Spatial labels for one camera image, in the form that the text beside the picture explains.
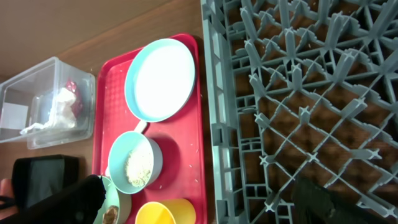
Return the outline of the light blue rice bowl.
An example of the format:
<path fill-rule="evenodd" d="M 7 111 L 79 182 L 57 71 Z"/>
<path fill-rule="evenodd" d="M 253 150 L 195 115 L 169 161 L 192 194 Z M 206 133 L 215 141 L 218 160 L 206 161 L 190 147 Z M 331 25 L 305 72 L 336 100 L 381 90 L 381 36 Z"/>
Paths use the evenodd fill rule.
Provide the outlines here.
<path fill-rule="evenodd" d="M 121 134 L 113 142 L 108 157 L 109 176 L 124 194 L 136 194 L 155 182 L 162 166 L 159 145 L 134 131 Z"/>

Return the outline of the pile of white rice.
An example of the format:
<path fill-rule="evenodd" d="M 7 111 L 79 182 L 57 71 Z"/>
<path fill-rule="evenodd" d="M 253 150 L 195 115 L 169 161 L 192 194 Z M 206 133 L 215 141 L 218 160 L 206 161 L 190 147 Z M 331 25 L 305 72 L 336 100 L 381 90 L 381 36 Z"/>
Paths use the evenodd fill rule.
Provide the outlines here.
<path fill-rule="evenodd" d="M 131 151 L 126 159 L 125 174 L 127 181 L 134 187 L 143 187 L 152 175 L 153 155 L 149 151 L 137 149 Z"/>

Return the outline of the brown food scrap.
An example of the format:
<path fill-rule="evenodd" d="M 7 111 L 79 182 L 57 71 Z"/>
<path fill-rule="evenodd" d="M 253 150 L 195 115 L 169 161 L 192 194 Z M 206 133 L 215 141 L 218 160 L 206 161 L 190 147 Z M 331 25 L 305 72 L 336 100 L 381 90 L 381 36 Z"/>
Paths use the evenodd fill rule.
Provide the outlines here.
<path fill-rule="evenodd" d="M 103 214 L 102 224 L 116 224 L 119 215 L 119 207 L 110 206 Z"/>

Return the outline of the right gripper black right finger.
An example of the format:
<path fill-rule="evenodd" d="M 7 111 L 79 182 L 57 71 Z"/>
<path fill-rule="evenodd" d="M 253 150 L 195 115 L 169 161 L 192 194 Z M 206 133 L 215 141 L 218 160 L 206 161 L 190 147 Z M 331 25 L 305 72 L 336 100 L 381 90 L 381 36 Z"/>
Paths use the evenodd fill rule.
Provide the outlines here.
<path fill-rule="evenodd" d="M 304 224 L 380 224 L 381 219 L 344 201 L 305 177 L 295 181 L 292 193 L 298 222 Z"/>

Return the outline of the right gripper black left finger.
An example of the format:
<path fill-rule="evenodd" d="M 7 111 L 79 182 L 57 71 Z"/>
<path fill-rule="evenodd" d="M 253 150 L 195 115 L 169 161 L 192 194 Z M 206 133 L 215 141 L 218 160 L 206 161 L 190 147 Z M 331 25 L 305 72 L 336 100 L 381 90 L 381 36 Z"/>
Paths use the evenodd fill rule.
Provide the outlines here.
<path fill-rule="evenodd" d="M 73 184 L 39 203 L 5 218 L 1 223 L 93 223 L 105 200 L 97 175 Z M 16 206 L 14 198 L 1 196 L 1 210 Z"/>

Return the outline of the white paper napkin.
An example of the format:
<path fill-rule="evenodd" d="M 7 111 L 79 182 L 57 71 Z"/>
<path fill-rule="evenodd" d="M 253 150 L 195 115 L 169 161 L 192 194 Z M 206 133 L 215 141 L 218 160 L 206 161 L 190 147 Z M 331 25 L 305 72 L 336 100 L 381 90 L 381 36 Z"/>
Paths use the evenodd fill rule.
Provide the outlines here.
<path fill-rule="evenodd" d="M 50 109 L 49 120 L 44 123 L 34 123 L 19 132 L 21 135 L 28 134 L 29 131 L 34 129 L 70 129 L 74 128 L 77 124 L 75 115 L 72 112 L 71 105 L 75 101 L 75 96 L 66 88 L 61 88 L 58 95 L 55 97 L 56 106 Z"/>

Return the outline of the red wrapper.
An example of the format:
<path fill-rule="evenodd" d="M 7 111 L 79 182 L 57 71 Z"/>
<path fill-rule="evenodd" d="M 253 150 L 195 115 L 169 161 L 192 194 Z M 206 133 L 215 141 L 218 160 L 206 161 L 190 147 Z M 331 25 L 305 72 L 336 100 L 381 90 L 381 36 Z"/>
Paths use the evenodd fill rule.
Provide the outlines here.
<path fill-rule="evenodd" d="M 75 96 L 75 101 L 71 105 L 71 109 L 72 109 L 73 114 L 75 115 L 75 118 L 78 118 L 80 113 L 83 110 L 83 100 L 82 100 L 82 97 L 80 94 L 79 87 L 76 84 L 76 82 L 72 81 L 71 79 L 68 79 L 65 87 L 68 91 L 72 92 L 73 95 Z"/>

